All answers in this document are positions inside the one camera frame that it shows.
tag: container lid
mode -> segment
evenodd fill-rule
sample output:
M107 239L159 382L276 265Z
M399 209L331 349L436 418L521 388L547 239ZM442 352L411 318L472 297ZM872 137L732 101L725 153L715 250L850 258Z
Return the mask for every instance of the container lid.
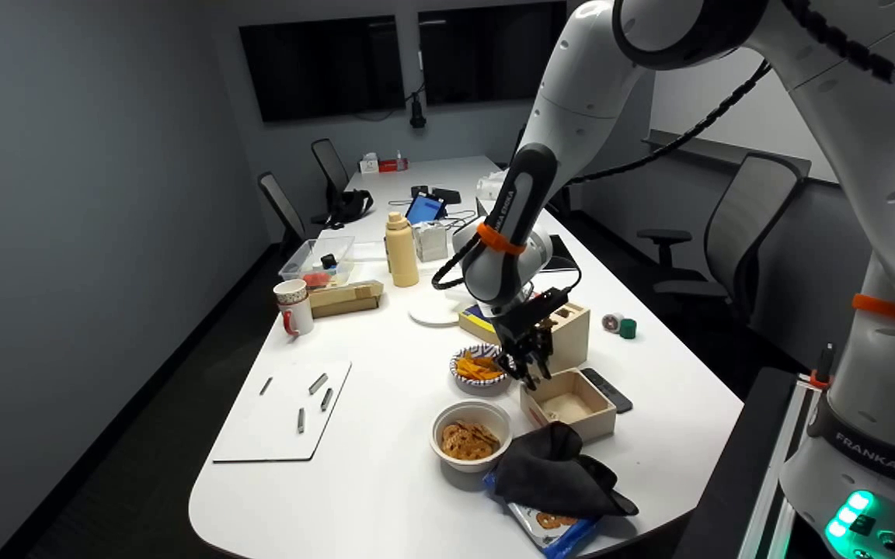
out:
M283 301L299 301L303 297L303 280L276 282L269 293Z

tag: gray floor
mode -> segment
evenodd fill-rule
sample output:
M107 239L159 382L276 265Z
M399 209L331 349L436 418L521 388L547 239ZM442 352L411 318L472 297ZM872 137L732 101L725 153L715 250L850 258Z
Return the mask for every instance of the gray floor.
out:
M198 466L274 319L267 258L161 390L119 438L98 469L35 543L35 559L223 555L186 520Z

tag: black towel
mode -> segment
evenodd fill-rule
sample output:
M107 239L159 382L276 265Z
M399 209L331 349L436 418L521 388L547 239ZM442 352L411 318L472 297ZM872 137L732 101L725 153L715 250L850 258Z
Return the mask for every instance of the black towel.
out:
M493 466L491 494L552 516L636 516L615 487L615 471L581 456L581 438L565 422L512 438Z

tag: bowl of food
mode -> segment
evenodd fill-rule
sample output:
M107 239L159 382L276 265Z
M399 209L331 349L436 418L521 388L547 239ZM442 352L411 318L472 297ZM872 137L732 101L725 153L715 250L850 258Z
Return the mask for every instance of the bowl of food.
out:
M484 471L511 442L511 416L484 402L460 402L432 425L436 454L456 471Z
M456 352L450 364L450 375L460 388L482 390L482 388L501 388L511 382L501 349L493 345L472 345Z

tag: white wall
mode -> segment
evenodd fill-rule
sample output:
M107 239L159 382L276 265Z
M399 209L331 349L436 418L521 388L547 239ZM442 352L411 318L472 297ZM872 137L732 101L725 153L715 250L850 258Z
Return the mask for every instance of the white wall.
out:
M310 141L328 137L344 159L358 164L363 153L408 159L443 159L484 153L498 161L512 148L515 130L528 117L528 103L489 103L465 108L430 108L427 130L411 127L408 113L394 115L359 115L359 117L316 117L295 125L264 125L259 115L255 87L245 69L240 24L259 21L310 21L310 18L358 18L358 17L394 17L403 65L403 93L419 87L416 51L416 12L419 11L454 11L454 5L489 5L484 0L204 0L207 27L215 39L217 61L228 82L235 127L250 157L251 170L274 170L291 196L295 209L320 217L322 205L322 174L310 157ZM264 212L269 237L279 239L283 230L276 217Z
M0 547L255 265L198 5L0 0Z

